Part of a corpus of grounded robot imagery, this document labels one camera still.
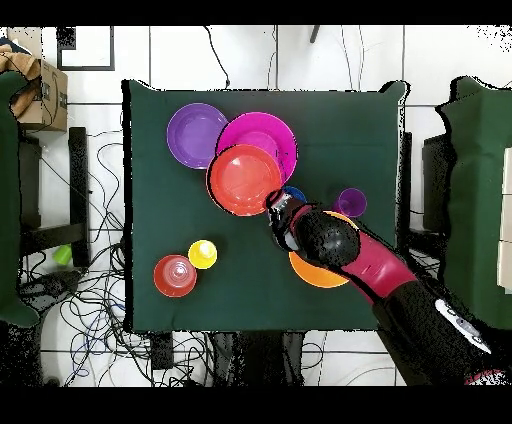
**stacked plates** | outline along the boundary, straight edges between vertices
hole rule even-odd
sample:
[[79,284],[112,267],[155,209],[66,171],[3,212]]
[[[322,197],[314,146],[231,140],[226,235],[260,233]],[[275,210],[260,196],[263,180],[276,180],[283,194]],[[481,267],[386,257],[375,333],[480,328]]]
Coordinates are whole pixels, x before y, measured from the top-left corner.
[[263,212],[267,195],[288,181],[297,164],[297,143],[288,125],[262,112],[228,123],[213,106],[186,105],[169,121],[167,144],[181,164],[208,169],[210,197],[237,216]]

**purple plate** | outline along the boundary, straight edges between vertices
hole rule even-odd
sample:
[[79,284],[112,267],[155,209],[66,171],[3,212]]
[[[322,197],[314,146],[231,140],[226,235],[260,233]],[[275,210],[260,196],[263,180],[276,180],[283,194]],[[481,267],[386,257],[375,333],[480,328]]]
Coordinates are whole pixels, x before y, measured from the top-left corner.
[[178,110],[167,126],[167,145],[173,156],[189,168],[206,169],[215,156],[217,138],[228,123],[220,111],[204,103]]

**red cup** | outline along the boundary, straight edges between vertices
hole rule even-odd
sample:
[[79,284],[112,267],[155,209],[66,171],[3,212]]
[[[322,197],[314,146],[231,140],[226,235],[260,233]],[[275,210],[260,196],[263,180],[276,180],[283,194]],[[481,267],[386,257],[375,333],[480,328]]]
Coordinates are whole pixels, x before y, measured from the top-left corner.
[[196,269],[181,255],[160,259],[153,271],[153,281],[160,293],[168,297],[183,297],[191,292],[197,280]]

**box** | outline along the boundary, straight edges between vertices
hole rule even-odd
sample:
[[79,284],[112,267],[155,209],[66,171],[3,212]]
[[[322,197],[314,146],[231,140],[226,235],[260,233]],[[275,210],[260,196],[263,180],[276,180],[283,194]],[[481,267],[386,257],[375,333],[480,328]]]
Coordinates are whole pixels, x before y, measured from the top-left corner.
[[7,37],[11,41],[17,39],[41,65],[41,93],[19,116],[18,122],[26,130],[67,131],[68,76],[41,58],[41,28],[9,28]]

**blue cup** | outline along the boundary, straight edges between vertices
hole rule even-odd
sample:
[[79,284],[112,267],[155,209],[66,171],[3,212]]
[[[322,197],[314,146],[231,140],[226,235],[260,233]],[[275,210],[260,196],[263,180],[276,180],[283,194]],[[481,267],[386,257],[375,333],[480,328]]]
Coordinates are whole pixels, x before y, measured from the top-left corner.
[[286,187],[283,187],[283,190],[285,193],[288,193],[290,196],[293,196],[296,199],[302,200],[304,203],[307,202],[306,196],[304,196],[304,193],[302,191],[300,191],[298,188],[295,188],[292,186],[286,186]]

